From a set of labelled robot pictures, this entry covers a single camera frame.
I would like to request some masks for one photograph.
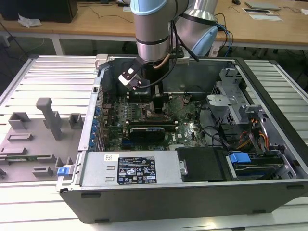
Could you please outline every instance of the white metal table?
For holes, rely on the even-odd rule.
[[[39,97],[51,97],[52,108],[61,117],[70,113],[81,113],[85,117],[97,76],[94,60],[94,56],[46,55],[28,60],[0,97],[0,142],[10,128],[8,119],[13,111],[25,111],[30,119],[43,117],[35,107]],[[268,61],[246,60],[246,63],[306,141],[307,94],[279,66]],[[287,93],[277,92],[281,88],[285,88]],[[253,93],[249,94],[257,103]],[[55,184],[55,181],[0,184],[0,230],[308,230],[308,195],[294,199],[269,214],[84,224],[62,200]]]

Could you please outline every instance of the black plastic cover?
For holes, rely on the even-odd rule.
[[[226,160],[226,150],[194,147],[178,148],[177,151],[179,160],[185,162],[188,172],[186,176],[182,176],[183,182],[232,180]]]

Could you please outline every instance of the warning label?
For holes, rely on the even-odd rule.
[[[125,157],[118,159],[118,184],[155,184],[154,157]]]

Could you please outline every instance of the wire bundle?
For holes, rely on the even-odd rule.
[[[228,38],[229,38],[229,47],[228,47],[227,52],[224,55],[226,57],[229,54],[229,52],[231,51],[231,48],[232,48],[232,45],[233,45],[233,42],[234,42],[234,36],[233,36],[232,32],[227,30],[225,15],[223,13],[217,13],[215,16],[217,16],[217,15],[223,16],[224,25],[217,23],[216,26],[218,28],[222,29],[225,32],[225,35],[226,35],[226,40],[225,40],[224,44],[221,46],[221,48],[219,49],[219,51],[221,51],[221,49],[226,45],[226,43],[228,42]]]

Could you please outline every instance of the blue latch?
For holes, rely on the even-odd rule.
[[[57,172],[58,177],[68,177],[69,176],[69,167],[60,167]]]
[[[232,163],[250,163],[251,159],[248,153],[232,153],[229,155],[229,158]]]

